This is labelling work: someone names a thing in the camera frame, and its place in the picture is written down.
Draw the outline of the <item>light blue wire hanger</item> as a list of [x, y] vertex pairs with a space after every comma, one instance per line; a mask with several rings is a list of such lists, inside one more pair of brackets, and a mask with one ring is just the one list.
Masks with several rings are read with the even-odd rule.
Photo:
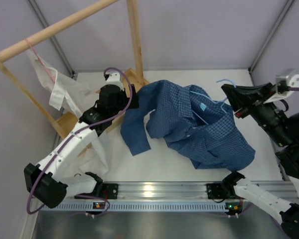
[[[220, 83], [220, 82], [229, 82], [234, 88], [237, 88], [237, 85], [235, 84], [235, 82], [233, 80], [229, 80], [229, 79], [222, 79], [222, 80], [218, 80], [216, 81], [217, 83]], [[225, 102], [228, 100], [228, 98], [224, 98], [223, 100], [221, 101], [214, 101], [212, 100], [208, 95], [206, 94], [202, 94], [202, 93], [198, 93], [198, 92], [195, 92], [195, 91], [189, 91], [190, 93], [193, 93], [195, 95], [199, 95], [199, 96], [202, 96], [206, 99], [208, 99], [210, 102], [212, 102], [213, 104], [217, 105], [219, 104], [220, 105], [220, 109], [222, 112], [224, 112], [225, 114], [227, 114], [227, 112], [225, 111], [224, 109], [224, 105], [225, 105]]]

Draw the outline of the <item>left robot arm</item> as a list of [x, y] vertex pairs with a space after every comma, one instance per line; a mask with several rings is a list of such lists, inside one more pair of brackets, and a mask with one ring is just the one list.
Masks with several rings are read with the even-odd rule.
[[108, 84], [101, 88], [99, 99], [86, 110], [64, 140], [36, 165], [28, 164], [24, 169], [27, 191], [49, 208], [57, 207], [68, 197], [99, 198], [103, 192], [103, 180], [95, 173], [85, 172], [79, 176], [65, 178], [63, 175], [77, 156], [89, 145], [93, 145], [100, 157], [105, 151], [99, 136], [111, 126], [119, 112], [139, 107], [133, 84], [131, 95], [119, 86]]

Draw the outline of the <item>blue plaid shirt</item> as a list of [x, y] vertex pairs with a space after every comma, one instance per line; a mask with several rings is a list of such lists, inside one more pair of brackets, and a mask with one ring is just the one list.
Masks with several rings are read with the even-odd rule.
[[120, 130], [131, 154], [150, 150], [148, 138], [156, 138], [188, 158], [195, 169], [239, 171], [249, 166], [256, 152], [237, 129], [231, 106], [224, 105], [225, 114], [219, 104], [189, 91], [208, 95], [199, 86], [168, 80], [138, 91], [139, 107], [126, 111]]

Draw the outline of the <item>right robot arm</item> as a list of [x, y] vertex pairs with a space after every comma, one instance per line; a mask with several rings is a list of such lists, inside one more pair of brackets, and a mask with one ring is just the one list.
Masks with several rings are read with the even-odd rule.
[[[299, 113], [287, 117], [272, 100], [274, 94], [282, 95], [292, 88], [271, 83], [257, 87], [224, 84], [221, 88], [237, 118], [251, 116], [270, 139], [282, 147], [276, 157], [299, 198]], [[299, 239], [299, 204], [276, 197], [239, 172], [232, 172], [223, 179], [222, 193], [228, 198], [237, 196], [250, 201], [274, 218], [289, 238]]]

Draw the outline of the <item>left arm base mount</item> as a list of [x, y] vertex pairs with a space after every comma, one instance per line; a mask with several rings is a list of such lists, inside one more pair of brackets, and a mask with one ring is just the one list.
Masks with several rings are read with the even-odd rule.
[[117, 199], [119, 185], [116, 183], [97, 184], [92, 193], [83, 193], [74, 196], [75, 199]]

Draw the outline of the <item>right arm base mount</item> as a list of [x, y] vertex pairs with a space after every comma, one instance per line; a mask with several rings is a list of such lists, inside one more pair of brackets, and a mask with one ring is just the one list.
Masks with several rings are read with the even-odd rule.
[[224, 183], [206, 184], [208, 199], [224, 201], [227, 199], [240, 199], [236, 195], [233, 185]]

